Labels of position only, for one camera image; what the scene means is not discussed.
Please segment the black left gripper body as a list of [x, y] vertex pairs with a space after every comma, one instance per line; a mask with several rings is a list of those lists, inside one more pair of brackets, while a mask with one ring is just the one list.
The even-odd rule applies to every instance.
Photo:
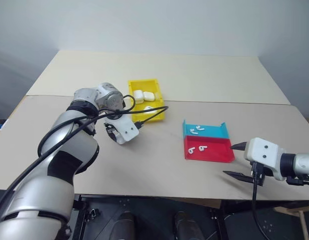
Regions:
[[105, 130], [108, 134], [108, 136], [114, 141], [114, 142], [118, 142], [118, 137], [119, 137], [119, 132], [118, 130], [115, 128], [114, 125], [105, 122], [104, 123], [105, 126]]

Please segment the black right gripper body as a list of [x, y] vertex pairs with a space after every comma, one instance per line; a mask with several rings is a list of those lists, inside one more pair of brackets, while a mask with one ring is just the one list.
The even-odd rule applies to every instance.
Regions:
[[264, 180], [265, 180], [265, 174], [264, 174], [264, 165], [256, 162], [256, 161], [251, 161], [251, 178], [250, 178], [250, 183], [256, 182], [258, 186], [263, 186], [264, 185]]

